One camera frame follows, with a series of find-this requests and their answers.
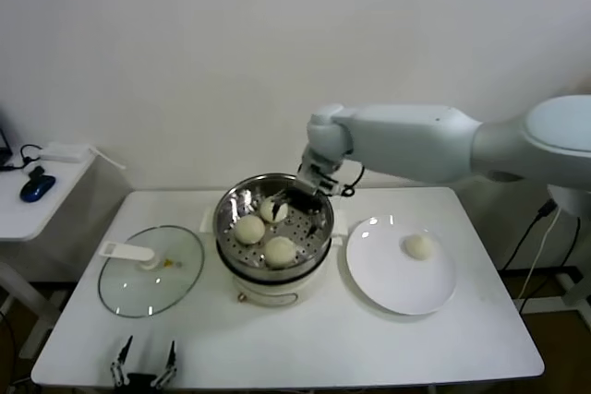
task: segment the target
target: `steamed bun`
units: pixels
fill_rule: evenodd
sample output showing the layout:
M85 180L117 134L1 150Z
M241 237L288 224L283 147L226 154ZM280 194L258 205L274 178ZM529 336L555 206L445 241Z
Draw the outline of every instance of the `steamed bun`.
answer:
M416 260L427 260L433 254L435 243L426 235L413 234L404 239L404 251Z
M287 237L273 237L264 247L265 261L272 268L283 268L296 258L296 246Z
M268 223L279 223L287 217L289 207L286 203L283 203L279 207L279 210L277 211L277 214L275 214L275 217L273 217L273 206L274 203L272 197L265 198L263 202L260 204L260 216Z
M265 235L265 224L262 220L249 214L240 218L234 227L234 236L244 245L253 245Z

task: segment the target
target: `glass lid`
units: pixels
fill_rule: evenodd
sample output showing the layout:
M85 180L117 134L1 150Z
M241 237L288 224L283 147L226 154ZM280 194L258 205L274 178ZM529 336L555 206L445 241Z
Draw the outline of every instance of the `glass lid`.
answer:
M193 287L205 259L203 244L180 226L157 226L130 237L127 244L151 248L157 265L109 258L99 278L104 306L122 317L154 316L178 303Z

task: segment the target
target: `power cord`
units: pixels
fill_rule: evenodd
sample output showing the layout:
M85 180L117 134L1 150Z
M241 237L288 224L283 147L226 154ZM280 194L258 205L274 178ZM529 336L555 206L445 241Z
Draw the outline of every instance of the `power cord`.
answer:
M529 226L525 230L525 233L521 237L521 239L519 240L519 242L517 243L517 246L515 247L515 250L513 251L513 254L511 254L511 257L509 257L509 260L507 261L507 263L505 263L505 266L501 268L501 271L507 270L507 268L509 267L509 265L512 264L513 260L515 259L515 256L517 256L517 253L520 251L521 246L524 243L525 239L529 235L530 231L532 231L532 228L534 228L534 226L539 221L541 221L542 219L548 217L554 211L554 209L556 209L556 207L557 207L556 202L554 200L552 200L551 198L549 198L546 201L546 203L544 203L544 205L542 205L540 207L540 209L537 210L537 215L535 216L535 218L532 220L532 222L529 224Z
M343 185L343 191L341 192L341 196L352 197L355 195L355 187L359 182L361 182L361 179L363 178L363 174L365 173L365 171L366 167L361 165L361 172L359 173L359 176L353 181L352 184Z
M38 159L40 159L39 156L37 156L34 159L31 158L31 157L29 157L29 156L26 156L25 155L25 149L26 148L35 148L35 149L38 149L39 151L42 150L42 147L40 147L39 145L35 145L34 143L26 143L26 144L24 144L22 147L20 147L20 158L22 159L22 165L20 165L20 166L2 165L2 166L0 166L0 172L23 170L30 163L32 163L32 162L37 161Z
M525 278L524 286L522 287L521 292L517 296L518 299L521 299L522 296L525 294L525 290L527 289L527 283L529 283L529 280L532 277L532 273L534 272L534 269L536 268L537 261L542 256L542 251L544 250L544 246L546 245L546 240L548 240L548 234L550 234L550 231L552 231L552 229L554 228L554 225L556 225L556 222L558 221L558 218L560 217L560 215L561 215L561 209L559 208L558 211L556 211L556 215L554 216L552 223L550 224L550 226L548 227L548 229L544 233L544 237L542 237L542 242L539 244L539 249L537 250L536 258L534 258L534 262L532 263L532 266L529 269L529 272L527 273L527 277Z
M568 262L569 258L571 258L571 254L574 251L574 247L576 246L576 242L577 242L577 240L579 240L579 232L580 231L581 231L581 218L580 217L577 217L576 218L576 228L574 230L573 240L571 241L571 247L569 248L568 252L566 253L566 256L564 256L564 259L562 260L562 262L559 264L559 268L564 267L564 265L566 265L566 262ZM537 286L537 288L535 288L531 293L529 293L527 295L527 297L524 299L524 302L521 304L521 307L519 308L519 314L520 315L524 312L525 304L527 304L527 302L529 301L529 299L531 299L537 293L539 293L542 290L542 288L544 288L551 279L552 279L552 276L547 276L544 279L544 281L542 281Z

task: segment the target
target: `cable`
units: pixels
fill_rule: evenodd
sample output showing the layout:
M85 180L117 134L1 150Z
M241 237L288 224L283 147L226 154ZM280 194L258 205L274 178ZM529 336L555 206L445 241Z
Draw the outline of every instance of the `cable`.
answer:
M544 233L544 237L542 237L542 242L541 242L541 244L539 244L539 249L537 250L537 254L536 254L536 258L534 259L534 263L532 263L532 267L529 269L529 272L527 273L527 277L525 278L524 286L522 287L521 292L517 296L517 299L521 299L522 296L524 295L525 290L527 289L527 283L529 283L529 280L532 277L532 273L534 272L534 268L536 267L537 261L539 260L540 256L542 255L542 251L544 250L544 245L546 244L546 240L548 239L548 234L550 234L550 231L552 231L552 228L554 228L554 225L558 221L558 218L560 217L561 212L562 212L562 209L558 208L558 211L556 211L556 215L554 216L552 223L550 224L550 226L548 227L548 229Z
M25 161L25 148L36 148L39 151L42 150L42 147L40 147L39 145L35 145L34 143L25 143L22 147L20 147L20 158L23 160L23 162ZM40 159L39 156L37 156L36 159L31 159L32 161L37 161L38 159Z
M25 156L25 148L36 148L36 149L39 149L39 150L42 149L39 145L35 145L33 143L26 143L26 144L24 144L22 147L20 147L20 158L22 159L22 165L20 165L20 166L15 166L15 165L1 165L0 166L0 172L23 170L31 162L37 161L38 159L40 159L39 156L36 157L35 159L32 159L31 157Z
M12 382L15 379L15 371L17 369L17 339L15 339L15 331L14 329L12 329L12 326L6 318L6 315L2 311L0 311L0 316L2 316L2 320L8 328L8 332L10 333L10 340L12 341L12 366L10 368L10 382L8 383L8 385L10 386L12 385Z
M548 200L546 200L546 203L544 203L544 205L542 205L537 210L537 215L535 216L535 218L532 220L532 222L529 224L529 226L525 230L525 233L521 237L521 239L519 240L519 242L517 243L517 246L515 247L515 250L513 251L513 254L511 254L511 257L509 257L509 260L507 260L507 263L505 263L505 266L501 268L501 271L507 270L507 268L509 267L509 265L511 265L511 263L513 262L513 259L515 258L515 256L517 256L517 253L520 251L521 245L523 244L523 242L525 241L525 239L529 235L529 232L532 231L532 228L534 228L534 226L539 221L541 221L545 217L548 217L552 213L552 211L554 209L556 209L556 207L557 207L556 202L554 200L552 200L551 198L549 198Z
M576 242L579 239L579 232L580 231L581 231L581 218L577 217L576 218L576 229L574 230L574 237L573 237L573 240L571 241L571 247L569 248L568 252L566 253L566 256L564 256L564 259L562 260L562 262L559 264L559 268L564 267L564 265L566 265L566 262L568 262L569 258L571 258L571 254L574 251L574 247L576 246ZM529 299L531 299L537 293L539 293L542 290L542 288L544 288L551 279L552 279L552 276L547 276L544 279L544 281L542 281L537 286L537 288L535 288L531 293L529 293L527 295L527 297L524 299L524 302L521 304L521 307L519 308L519 314L522 314L524 312L525 304L527 304L527 301L529 301Z
M359 173L359 176L353 181L352 184L343 185L343 192L341 193L341 196L352 197L355 194L355 187L359 182L361 182L361 179L363 178L363 174L365 173L365 171L366 167L361 165L361 172Z

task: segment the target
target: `black cable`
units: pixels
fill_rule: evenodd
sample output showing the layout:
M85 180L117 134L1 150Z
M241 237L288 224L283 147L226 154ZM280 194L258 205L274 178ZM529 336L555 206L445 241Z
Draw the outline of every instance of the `black cable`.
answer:
M39 145L35 145L34 143L24 144L22 147L20 147L20 158L22 159L22 165L0 165L0 172L23 170L32 161L37 161L41 158L37 156L35 159L32 159L31 157L25 156L25 148L36 148L38 150L42 149L42 147L40 147Z
M361 172L359 173L359 176L353 181L352 184L343 185L343 192L341 193L341 196L352 197L355 194L355 187L363 178L363 174L365 171L366 171L366 167L361 165Z
M507 270L509 265L511 265L511 263L515 259L515 256L517 256L517 253L519 253L519 250L521 249L521 245L524 243L525 239L529 235L529 232L532 231L532 228L534 228L534 226L536 226L536 224L539 221L541 221L545 217L548 217L554 211L554 209L556 209L556 207L557 207L556 202L554 200L552 200L551 198L549 198L546 201L546 203L544 203L544 205L542 205L540 207L540 209L537 210L537 215L535 216L535 218L532 220L532 222L529 224L529 226L525 230L525 233L521 237L519 242L517 243L517 246L515 247L513 254L511 254L511 257L509 257L509 260L507 260L507 263L505 263L505 266L501 268L501 271Z
M581 218L577 217L576 218L576 229L574 230L574 237L573 237L573 241L571 242L571 247L569 248L568 252L566 253L566 256L564 256L564 259L562 260L561 264L559 265L559 268L562 268L566 262L569 260L569 258L571 258L571 254L574 251L574 247L576 246L576 242L579 239L579 232L581 231ZM550 281L550 279L552 279L553 276L547 276L544 281L542 281L537 288L535 288L531 293L529 293L527 295L527 297L524 299L524 302L521 304L521 307L519 308L519 314L522 314L524 312L524 308L525 308L525 304L527 304L527 301L529 299L531 299L532 297L534 297L537 293L539 293L542 288L544 288L546 286L546 284Z
M0 316L2 316L2 320L8 328L8 332L10 333L10 340L12 341L12 366L10 368L10 382L8 383L8 385L10 386L15 380L15 371L17 370L17 339L15 338L14 329L12 329L10 322L8 321L8 319L2 311L0 311Z
M35 145L34 143L25 143L22 147L20 147L20 158L23 160L23 162L25 161L25 148L36 148L39 151L42 150L42 147L40 147L39 145ZM40 159L40 157L38 156L35 159L31 159L32 161L37 161L38 159Z

